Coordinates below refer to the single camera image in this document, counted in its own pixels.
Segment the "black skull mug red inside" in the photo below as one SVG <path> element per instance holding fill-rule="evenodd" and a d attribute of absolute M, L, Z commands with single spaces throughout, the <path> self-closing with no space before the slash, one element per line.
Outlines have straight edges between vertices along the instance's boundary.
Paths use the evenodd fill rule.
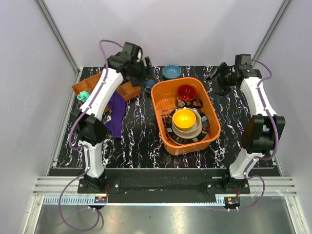
<path fill-rule="evenodd" d="M 197 97 L 198 91 L 194 85 L 184 84 L 177 89 L 176 105 L 178 108 L 191 107 L 200 109 L 202 100 Z"/>

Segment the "black striped cream plate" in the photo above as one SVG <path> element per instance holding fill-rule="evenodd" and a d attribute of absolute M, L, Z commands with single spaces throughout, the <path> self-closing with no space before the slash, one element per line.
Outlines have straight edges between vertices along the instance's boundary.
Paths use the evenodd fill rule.
<path fill-rule="evenodd" d="M 197 143 L 197 142 L 201 142 L 204 141 L 206 136 L 208 135 L 209 129 L 210 129 L 210 124 L 208 121 L 208 118 L 206 117 L 206 115 L 201 112 L 198 109 L 195 108 L 191 108 L 195 111 L 197 111 L 200 116 L 201 116 L 201 122 L 202 122 L 202 127 L 199 129 L 199 134 L 196 134 L 194 137 L 192 138 L 185 138 L 185 137 L 180 137 L 178 136 L 176 133 L 173 132 L 173 122 L 172 122 L 172 118 L 173 118 L 173 114 L 182 108 L 178 108 L 173 110 L 171 113 L 169 113 L 169 115 L 166 117 L 165 120 L 165 132 L 166 134 L 169 136 L 169 138 L 176 144 L 178 145 L 189 145 L 191 143 Z"/>

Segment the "yellow orange small bowl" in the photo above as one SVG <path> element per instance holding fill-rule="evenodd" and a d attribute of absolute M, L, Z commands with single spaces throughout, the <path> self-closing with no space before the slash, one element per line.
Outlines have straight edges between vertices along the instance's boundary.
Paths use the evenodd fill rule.
<path fill-rule="evenodd" d="M 188 130 L 194 126 L 196 115 L 189 109 L 177 110 L 173 115 L 174 125 L 181 130 Z"/>

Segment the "beige grey ceramic bowl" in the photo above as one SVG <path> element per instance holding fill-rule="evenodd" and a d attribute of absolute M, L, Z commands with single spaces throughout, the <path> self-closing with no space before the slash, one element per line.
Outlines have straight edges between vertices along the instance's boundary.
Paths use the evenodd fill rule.
<path fill-rule="evenodd" d="M 178 129 L 174 123 L 172 128 L 173 128 L 173 132 L 176 133 L 179 137 L 185 137 L 185 138 L 192 138 L 194 137 L 196 134 L 199 134 L 199 129 L 202 127 L 202 122 L 201 122 L 201 116 L 200 114 L 191 109 L 191 108 L 188 108 L 189 110 L 193 111 L 194 114 L 196 115 L 196 122 L 194 124 L 194 126 L 188 130 L 181 130 L 181 129 Z"/>

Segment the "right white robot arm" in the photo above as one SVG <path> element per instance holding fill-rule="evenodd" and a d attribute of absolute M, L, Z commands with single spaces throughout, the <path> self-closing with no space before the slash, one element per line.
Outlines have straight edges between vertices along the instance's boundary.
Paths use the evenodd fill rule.
<path fill-rule="evenodd" d="M 250 54 L 236 55 L 234 65 L 223 62 L 208 77 L 217 82 L 220 96 L 226 96 L 234 86 L 240 87 L 251 113 L 241 135 L 242 149 L 215 185 L 226 193 L 247 187 L 252 167 L 260 160 L 271 160 L 275 156 L 286 124 L 285 118 L 271 107 L 263 87 L 266 79 L 260 70 L 252 67 L 252 62 Z"/>

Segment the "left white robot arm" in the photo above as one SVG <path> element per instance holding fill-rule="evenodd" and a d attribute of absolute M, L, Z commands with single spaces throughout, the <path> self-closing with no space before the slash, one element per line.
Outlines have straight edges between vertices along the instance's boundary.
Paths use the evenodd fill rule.
<path fill-rule="evenodd" d="M 125 78 L 130 78 L 133 85 L 142 86 L 148 78 L 147 67 L 150 64 L 149 57 L 143 57 L 142 48 L 130 42 L 125 42 L 116 55 L 104 56 L 104 60 L 105 68 L 100 80 L 77 112 L 71 129 L 71 132 L 77 132 L 81 143 L 72 149 L 84 150 L 85 171 L 81 177 L 94 193 L 100 193 L 105 188 L 101 153 L 107 133 L 106 126 L 101 122 L 104 109 Z"/>

